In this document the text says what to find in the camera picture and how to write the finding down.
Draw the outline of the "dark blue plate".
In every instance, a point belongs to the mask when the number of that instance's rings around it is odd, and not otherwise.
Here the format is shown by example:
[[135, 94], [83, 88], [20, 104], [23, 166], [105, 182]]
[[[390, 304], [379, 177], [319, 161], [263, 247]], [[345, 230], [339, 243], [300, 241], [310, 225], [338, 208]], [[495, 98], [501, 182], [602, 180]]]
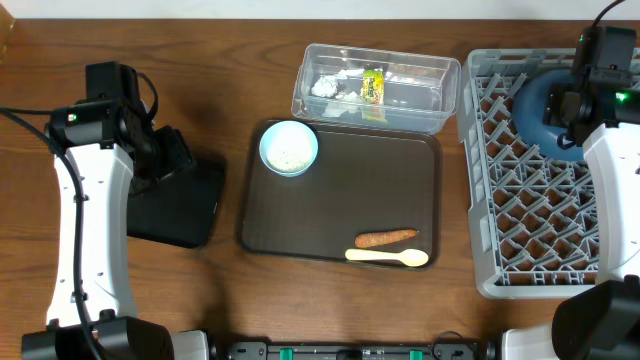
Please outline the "dark blue plate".
[[565, 128], [544, 123], [548, 99], [555, 84], [573, 85], [574, 77], [568, 69], [555, 69], [527, 80], [515, 95], [511, 120], [521, 139], [529, 147], [537, 145], [542, 156], [560, 161], [583, 161], [580, 147], [561, 149], [558, 146], [558, 136], [566, 132]]

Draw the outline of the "light blue rice bowl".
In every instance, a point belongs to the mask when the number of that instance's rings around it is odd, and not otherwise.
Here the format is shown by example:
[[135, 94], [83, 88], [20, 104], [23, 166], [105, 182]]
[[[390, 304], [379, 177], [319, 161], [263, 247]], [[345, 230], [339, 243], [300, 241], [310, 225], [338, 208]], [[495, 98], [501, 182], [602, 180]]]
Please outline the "light blue rice bowl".
[[280, 121], [270, 125], [258, 144], [260, 159], [272, 172], [296, 177], [314, 163], [319, 142], [315, 132], [298, 121]]

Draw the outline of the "grey dishwasher rack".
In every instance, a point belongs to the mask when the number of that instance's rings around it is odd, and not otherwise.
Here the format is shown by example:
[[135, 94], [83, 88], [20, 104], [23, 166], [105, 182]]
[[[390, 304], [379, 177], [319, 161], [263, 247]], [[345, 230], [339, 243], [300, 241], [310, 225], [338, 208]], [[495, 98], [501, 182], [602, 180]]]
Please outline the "grey dishwasher rack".
[[599, 230], [586, 160], [546, 158], [511, 120], [524, 83], [569, 49], [478, 49], [462, 68], [458, 136], [470, 182], [475, 282], [488, 298], [565, 298], [596, 284]]

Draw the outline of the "white tissue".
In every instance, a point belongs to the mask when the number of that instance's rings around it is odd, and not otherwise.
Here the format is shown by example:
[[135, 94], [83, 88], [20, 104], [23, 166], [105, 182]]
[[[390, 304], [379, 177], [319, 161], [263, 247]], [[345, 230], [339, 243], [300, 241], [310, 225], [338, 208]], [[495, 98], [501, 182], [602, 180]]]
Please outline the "white tissue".
[[338, 118], [345, 112], [354, 114], [359, 110], [364, 99], [360, 96], [360, 92], [348, 90], [346, 81], [356, 80], [357, 76], [363, 73], [362, 69], [353, 69], [340, 70], [335, 75], [329, 75], [330, 80], [337, 82], [337, 92], [333, 96], [334, 102], [328, 103], [324, 110], [323, 116], [325, 118]]
[[339, 92], [339, 79], [334, 75], [322, 75], [311, 88], [311, 94], [321, 98], [333, 98]]

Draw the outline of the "clear plastic bin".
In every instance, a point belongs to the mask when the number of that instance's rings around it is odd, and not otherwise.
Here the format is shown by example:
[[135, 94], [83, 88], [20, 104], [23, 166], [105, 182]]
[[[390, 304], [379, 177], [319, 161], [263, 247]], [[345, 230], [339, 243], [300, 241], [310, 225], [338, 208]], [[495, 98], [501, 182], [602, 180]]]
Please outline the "clear plastic bin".
[[[382, 69], [384, 71], [384, 110], [386, 123], [365, 120], [361, 104], [351, 114], [325, 118], [324, 110], [333, 98], [311, 94], [322, 75], [340, 70]], [[352, 126], [410, 130], [435, 134], [456, 113], [461, 65], [447, 57], [356, 48], [328, 44], [311, 44], [298, 70], [291, 105], [298, 118]], [[347, 80], [348, 90], [361, 91], [363, 74]]]

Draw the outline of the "yellow snack wrapper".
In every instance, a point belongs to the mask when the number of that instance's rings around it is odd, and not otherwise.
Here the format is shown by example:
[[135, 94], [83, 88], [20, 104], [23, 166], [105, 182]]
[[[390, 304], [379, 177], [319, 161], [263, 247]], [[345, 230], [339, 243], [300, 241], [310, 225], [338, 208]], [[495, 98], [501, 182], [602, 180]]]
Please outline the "yellow snack wrapper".
[[364, 71], [360, 97], [365, 104], [362, 108], [365, 120], [387, 122], [384, 110], [384, 71], [382, 69]]

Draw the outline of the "orange carrot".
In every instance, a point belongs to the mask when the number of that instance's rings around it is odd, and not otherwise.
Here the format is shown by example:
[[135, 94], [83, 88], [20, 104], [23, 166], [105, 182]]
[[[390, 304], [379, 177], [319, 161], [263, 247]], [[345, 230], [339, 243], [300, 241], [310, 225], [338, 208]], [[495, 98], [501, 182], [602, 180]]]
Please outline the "orange carrot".
[[366, 249], [393, 244], [415, 237], [418, 231], [415, 229], [400, 229], [383, 232], [371, 232], [359, 234], [354, 241], [357, 248]]

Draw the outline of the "cream plastic spoon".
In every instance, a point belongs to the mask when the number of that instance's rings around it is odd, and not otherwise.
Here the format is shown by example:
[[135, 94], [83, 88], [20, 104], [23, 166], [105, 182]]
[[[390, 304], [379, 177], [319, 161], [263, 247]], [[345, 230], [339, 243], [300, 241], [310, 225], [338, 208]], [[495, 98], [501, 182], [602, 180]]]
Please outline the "cream plastic spoon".
[[418, 249], [406, 249], [401, 252], [383, 252], [353, 248], [347, 249], [344, 255], [349, 261], [396, 261], [406, 267], [420, 267], [427, 264], [430, 259], [426, 252]]

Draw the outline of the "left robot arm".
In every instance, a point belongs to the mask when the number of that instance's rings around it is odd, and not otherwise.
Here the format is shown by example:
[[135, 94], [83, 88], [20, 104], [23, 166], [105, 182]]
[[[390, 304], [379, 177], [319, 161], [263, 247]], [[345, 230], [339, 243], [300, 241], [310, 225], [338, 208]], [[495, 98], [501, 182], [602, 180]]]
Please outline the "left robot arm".
[[142, 156], [162, 158], [156, 109], [96, 100], [53, 110], [39, 137], [55, 156], [61, 199], [57, 283], [47, 328], [22, 338], [25, 359], [207, 359], [202, 330], [170, 334], [136, 316], [127, 206]]

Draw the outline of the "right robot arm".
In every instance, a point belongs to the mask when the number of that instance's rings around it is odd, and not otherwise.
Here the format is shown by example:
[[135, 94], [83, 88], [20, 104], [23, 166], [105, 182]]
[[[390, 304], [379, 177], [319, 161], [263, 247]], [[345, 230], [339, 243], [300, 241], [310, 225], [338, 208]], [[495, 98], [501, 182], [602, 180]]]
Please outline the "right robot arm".
[[639, 95], [554, 90], [549, 111], [581, 147], [599, 230], [596, 284], [562, 302], [551, 323], [506, 331], [503, 359], [636, 359], [639, 356]]

